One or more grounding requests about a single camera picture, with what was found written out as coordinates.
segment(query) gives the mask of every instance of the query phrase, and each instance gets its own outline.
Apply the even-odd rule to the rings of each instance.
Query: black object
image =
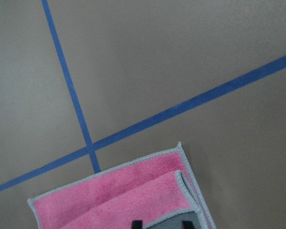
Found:
[[[134,220],[132,229],[143,229],[142,220]],[[195,229],[192,221],[182,221],[182,229]]]
[[[142,220],[134,220],[132,223],[132,229],[143,229]]]

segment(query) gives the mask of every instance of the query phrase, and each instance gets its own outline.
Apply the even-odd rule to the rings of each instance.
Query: pink fabric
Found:
[[[42,229],[59,229],[90,209],[176,170],[183,171],[190,181],[177,151],[92,177],[44,196],[33,205]]]
[[[168,213],[189,209],[174,174],[169,172],[110,199],[61,229],[130,229],[133,220],[142,220],[145,226]]]

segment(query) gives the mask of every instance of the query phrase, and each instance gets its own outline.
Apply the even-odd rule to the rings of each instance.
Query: pink towel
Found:
[[[201,228],[215,228],[180,143],[28,203],[40,229],[130,229],[136,219],[146,228],[189,211],[196,211]]]

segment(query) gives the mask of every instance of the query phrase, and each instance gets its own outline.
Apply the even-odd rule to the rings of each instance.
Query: thin blue line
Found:
[[[76,112],[78,121],[80,123],[81,129],[82,129],[82,134],[83,134],[83,137],[85,139],[85,143],[87,145],[87,149],[88,149],[88,152],[90,155],[90,160],[91,160],[94,172],[98,173],[101,171],[100,166],[99,166],[95,151],[93,150],[93,147],[92,147],[92,140],[90,138],[88,126],[86,124],[86,120],[85,120],[84,114],[82,112],[80,101],[78,100],[78,97],[77,97],[77,94],[76,94],[76,91],[74,88],[74,84],[73,84],[73,81],[72,81],[72,78],[71,78],[71,75],[70,75],[70,72],[68,69],[68,65],[66,63],[61,44],[59,42],[59,38],[58,38],[56,29],[55,29],[55,25],[54,25],[54,21],[53,21],[52,15],[51,15],[51,11],[50,11],[47,0],[41,0],[41,1],[42,1],[44,13],[45,13],[47,21],[48,21],[49,29],[50,29],[50,32],[51,32],[51,35],[53,38],[55,49],[56,49],[59,61],[61,63],[61,69],[62,69],[63,75],[65,77],[65,80],[66,80],[66,83],[67,83],[67,86],[69,89],[69,93],[70,93],[70,96],[71,96],[71,99],[72,99],[72,102],[73,102],[73,105],[75,108],[75,112]]]
[[[198,96],[193,97],[192,99],[186,100],[183,103],[180,103],[176,106],[173,106],[165,111],[162,111],[154,116],[151,116],[141,122],[138,122],[137,124],[134,124],[126,129],[123,129],[113,135],[110,135],[106,138],[103,138],[100,141],[97,141],[93,143],[92,148],[94,151],[102,149],[106,146],[109,146],[115,142],[118,142],[126,137],[129,137],[131,135],[134,135],[142,130],[147,129],[148,127],[151,127],[153,125],[156,125],[160,122],[163,122],[167,119],[170,119],[176,115],[179,115],[183,112],[186,112],[188,110],[191,110],[195,107],[198,107],[202,104],[205,104],[213,99],[216,99],[220,96],[223,96],[229,92],[232,92],[236,89],[239,89],[241,87],[244,87],[250,83],[253,83],[257,80],[260,80],[262,78],[265,78],[266,76],[269,76],[273,73],[276,73],[282,69],[286,68],[286,56],[283,56],[273,62],[270,62],[260,68],[257,68],[247,74],[244,74],[242,76],[239,76],[231,81],[228,81],[216,88],[213,88],[207,92],[204,92]],[[57,168],[61,165],[64,165],[68,162],[71,162],[81,156],[84,156],[85,154],[88,154],[88,150],[85,148],[82,148],[78,151],[75,151],[71,154],[68,154],[62,158],[59,158],[55,160],[54,162],[51,162],[47,165],[45,165],[40,172],[39,169],[35,169],[27,174],[24,174],[20,177],[17,177],[11,181],[8,181],[7,183],[4,183],[0,185],[0,192],[10,188],[14,185],[17,185],[25,180],[31,179],[35,176],[38,176],[42,173],[45,173],[47,171],[50,171],[54,168]]]

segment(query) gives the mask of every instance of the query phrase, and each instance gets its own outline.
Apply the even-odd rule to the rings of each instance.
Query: gray cloth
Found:
[[[162,221],[161,223],[149,227],[148,229],[181,229],[183,220],[192,221],[195,229],[201,229],[197,214],[195,212],[187,212],[173,216]]]

